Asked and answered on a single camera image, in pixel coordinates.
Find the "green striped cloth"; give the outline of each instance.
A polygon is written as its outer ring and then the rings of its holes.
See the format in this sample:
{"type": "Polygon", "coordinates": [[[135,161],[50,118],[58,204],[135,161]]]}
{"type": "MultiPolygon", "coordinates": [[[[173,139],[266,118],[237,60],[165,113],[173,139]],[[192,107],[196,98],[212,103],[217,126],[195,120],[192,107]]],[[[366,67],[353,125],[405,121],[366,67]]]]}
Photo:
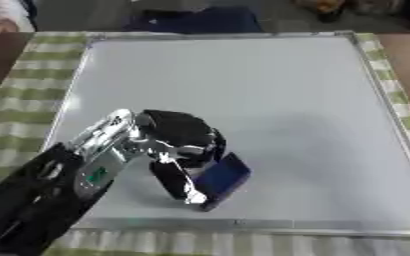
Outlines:
{"type": "MultiPolygon", "coordinates": [[[[37,33],[0,86],[0,180],[37,154],[77,68],[82,32],[37,33]]],[[[108,33],[107,36],[123,36],[108,33]]],[[[410,104],[376,36],[358,39],[410,138],[410,104]]],[[[72,230],[46,255],[410,255],[410,240],[72,230]]]]}

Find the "robotic arm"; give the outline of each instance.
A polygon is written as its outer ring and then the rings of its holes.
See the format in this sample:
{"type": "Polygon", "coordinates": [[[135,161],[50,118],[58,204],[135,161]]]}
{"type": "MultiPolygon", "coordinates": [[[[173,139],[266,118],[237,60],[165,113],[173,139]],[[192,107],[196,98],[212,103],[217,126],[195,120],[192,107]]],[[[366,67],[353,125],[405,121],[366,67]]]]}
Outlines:
{"type": "Polygon", "coordinates": [[[206,191],[195,186],[185,168],[219,161],[225,144],[216,129],[190,114],[117,110],[0,183],[0,255],[43,253],[127,164],[144,155],[153,159],[150,170],[174,199],[206,206],[206,191]]]}

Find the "whiteboard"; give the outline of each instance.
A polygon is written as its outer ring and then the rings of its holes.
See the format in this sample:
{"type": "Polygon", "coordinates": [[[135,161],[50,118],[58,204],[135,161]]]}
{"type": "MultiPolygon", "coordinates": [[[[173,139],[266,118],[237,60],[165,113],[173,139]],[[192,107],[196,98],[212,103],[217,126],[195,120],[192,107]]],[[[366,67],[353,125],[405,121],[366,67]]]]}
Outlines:
{"type": "Polygon", "coordinates": [[[204,213],[171,199],[141,159],[78,227],[404,234],[410,159],[374,86],[343,36],[104,40],[84,54],[46,145],[118,108],[183,111],[253,171],[204,213]]]}

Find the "person's hand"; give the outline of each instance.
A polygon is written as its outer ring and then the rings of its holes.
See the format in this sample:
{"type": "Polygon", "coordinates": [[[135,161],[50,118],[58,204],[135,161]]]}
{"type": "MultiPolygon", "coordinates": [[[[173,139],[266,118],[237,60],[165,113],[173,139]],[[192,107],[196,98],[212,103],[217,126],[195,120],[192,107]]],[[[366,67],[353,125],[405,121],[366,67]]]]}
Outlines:
{"type": "Polygon", "coordinates": [[[9,19],[0,20],[0,34],[5,32],[18,32],[18,26],[9,19]]]}

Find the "black arm casing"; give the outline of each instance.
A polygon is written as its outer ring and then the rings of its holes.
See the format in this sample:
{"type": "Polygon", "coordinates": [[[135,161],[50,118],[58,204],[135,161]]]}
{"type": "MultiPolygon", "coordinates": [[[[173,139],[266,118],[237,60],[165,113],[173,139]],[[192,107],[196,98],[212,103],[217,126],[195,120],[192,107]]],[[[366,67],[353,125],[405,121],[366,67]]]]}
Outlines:
{"type": "Polygon", "coordinates": [[[81,157],[57,144],[0,183],[0,253],[40,255],[76,223],[107,191],[89,200],[74,192],[81,157]],[[48,164],[61,171],[49,179],[48,164]]]}

